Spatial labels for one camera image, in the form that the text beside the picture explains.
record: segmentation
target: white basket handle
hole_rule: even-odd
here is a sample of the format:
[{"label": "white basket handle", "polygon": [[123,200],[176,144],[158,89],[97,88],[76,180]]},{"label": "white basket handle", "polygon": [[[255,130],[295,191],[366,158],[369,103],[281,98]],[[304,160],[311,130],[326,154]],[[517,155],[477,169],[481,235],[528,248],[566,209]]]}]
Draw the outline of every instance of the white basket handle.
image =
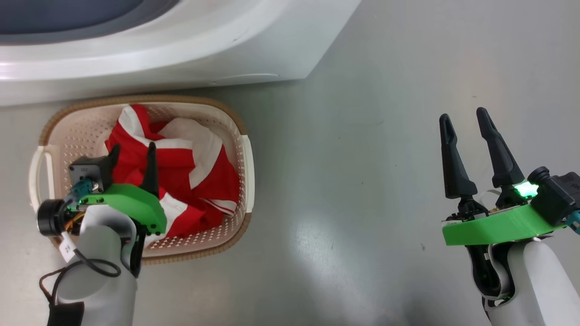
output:
[{"label": "white basket handle", "polygon": [[252,144],[248,135],[242,135],[242,147],[244,150],[244,164],[246,174],[246,213],[253,209],[254,195],[256,193],[255,174],[253,166]]},{"label": "white basket handle", "polygon": [[46,158],[46,169],[48,173],[48,196],[50,199],[55,197],[55,180],[52,175],[52,157],[46,151],[45,146],[38,146],[37,150],[32,156],[30,163],[30,170],[28,170],[28,195],[30,196],[30,205],[34,212],[38,211],[40,207],[40,166],[42,158]]}]

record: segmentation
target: laundry basket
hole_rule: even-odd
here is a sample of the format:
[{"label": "laundry basket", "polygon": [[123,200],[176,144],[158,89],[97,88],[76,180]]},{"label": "laundry basket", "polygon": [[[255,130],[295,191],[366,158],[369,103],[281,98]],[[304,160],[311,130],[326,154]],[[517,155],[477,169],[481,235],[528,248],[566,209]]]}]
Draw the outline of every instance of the laundry basket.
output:
[{"label": "laundry basket", "polygon": [[[55,114],[41,133],[28,176],[31,205],[41,203],[39,177],[43,158],[48,172],[49,198],[63,198],[71,187],[68,165],[81,156],[107,155],[104,145],[122,109],[131,103],[147,108],[151,122],[172,118],[194,119],[220,136],[226,154],[240,177],[240,197],[233,217],[224,217],[222,225],[191,234],[187,238],[164,238],[150,244],[143,252],[144,264],[178,262],[222,252],[244,234],[252,217],[254,202],[254,167],[252,147],[240,118],[215,100],[172,95],[113,97],[67,107]],[[58,246],[61,239],[50,238]]]}]

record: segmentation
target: brown woven rim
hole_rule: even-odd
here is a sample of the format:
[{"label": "brown woven rim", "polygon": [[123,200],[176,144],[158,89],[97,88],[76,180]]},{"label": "brown woven rim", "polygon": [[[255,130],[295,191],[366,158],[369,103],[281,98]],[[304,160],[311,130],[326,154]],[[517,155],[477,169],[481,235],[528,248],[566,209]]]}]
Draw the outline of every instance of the brown woven rim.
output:
[{"label": "brown woven rim", "polygon": [[[135,96],[118,96],[118,97],[109,97],[106,99],[99,99],[99,100],[92,100],[87,102],[82,102],[78,104],[73,104],[68,106],[50,118],[50,120],[44,126],[41,134],[40,139],[38,140],[39,146],[46,146],[48,144],[48,140],[50,138],[50,133],[55,128],[55,126],[67,115],[80,111],[86,110],[88,108],[100,107],[100,106],[109,106],[115,104],[124,104],[124,103],[148,103],[148,102],[170,102],[170,103],[193,103],[193,104],[205,104],[209,106],[216,107],[222,111],[224,111],[230,118],[234,121],[235,125],[240,130],[240,134],[247,135],[248,131],[242,122],[242,119],[227,105],[223,104],[222,102],[208,99],[206,97],[194,97],[194,96],[181,96],[181,95],[135,95]],[[176,255],[168,255],[168,256],[159,256],[159,257],[144,257],[142,259],[143,265],[157,265],[157,264],[164,264],[164,263],[175,263],[175,262],[182,262],[184,260],[202,258],[206,256],[215,255],[216,253],[223,252],[231,247],[240,240],[240,238],[246,232],[248,225],[250,224],[250,220],[252,219],[251,213],[246,213],[244,216],[244,220],[242,221],[242,225],[235,233],[233,237],[231,237],[226,242],[220,244],[219,246],[203,249],[194,252],[187,252],[187,253],[179,253]],[[50,241],[55,248],[58,248],[61,242],[59,237],[51,237]]]}]

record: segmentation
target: garment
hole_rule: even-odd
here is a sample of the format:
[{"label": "garment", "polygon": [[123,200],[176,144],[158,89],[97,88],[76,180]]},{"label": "garment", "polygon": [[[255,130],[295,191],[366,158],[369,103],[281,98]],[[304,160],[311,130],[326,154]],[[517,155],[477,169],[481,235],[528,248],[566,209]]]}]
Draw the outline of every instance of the garment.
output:
[{"label": "garment", "polygon": [[192,119],[150,124],[147,109],[140,104],[123,109],[105,142],[109,151],[121,145],[113,170],[115,183],[141,184],[150,142],[157,147],[159,201],[167,232],[148,236],[145,245],[217,227],[224,214],[234,215],[240,180],[221,138]]}]

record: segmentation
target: robotic arm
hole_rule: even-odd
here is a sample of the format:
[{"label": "robotic arm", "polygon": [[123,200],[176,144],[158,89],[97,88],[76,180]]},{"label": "robotic arm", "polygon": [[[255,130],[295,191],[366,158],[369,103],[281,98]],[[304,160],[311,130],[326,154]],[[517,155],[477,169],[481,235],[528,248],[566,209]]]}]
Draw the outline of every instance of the robotic arm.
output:
[{"label": "robotic arm", "polygon": [[[39,231],[62,236],[59,249],[67,261],[40,282],[49,301],[48,326],[132,325],[144,239],[164,233],[166,217],[158,199],[155,144],[149,146],[139,187],[113,184],[119,151],[116,147],[107,157],[73,162],[70,194],[39,207]],[[76,244],[71,229],[78,235]],[[59,276],[49,293],[42,281],[55,274]]]},{"label": "robotic arm", "polygon": [[473,199],[477,187],[463,167],[451,120],[443,114],[439,126],[445,196],[461,199],[458,212],[443,221],[445,241],[466,247],[493,326],[578,325],[580,298],[541,239],[566,226],[580,234],[580,177],[573,172],[550,176],[542,166],[528,177],[537,192],[525,193],[524,186],[514,186],[524,176],[487,110],[478,108],[477,119],[490,151],[492,182],[501,194],[492,210]]}]

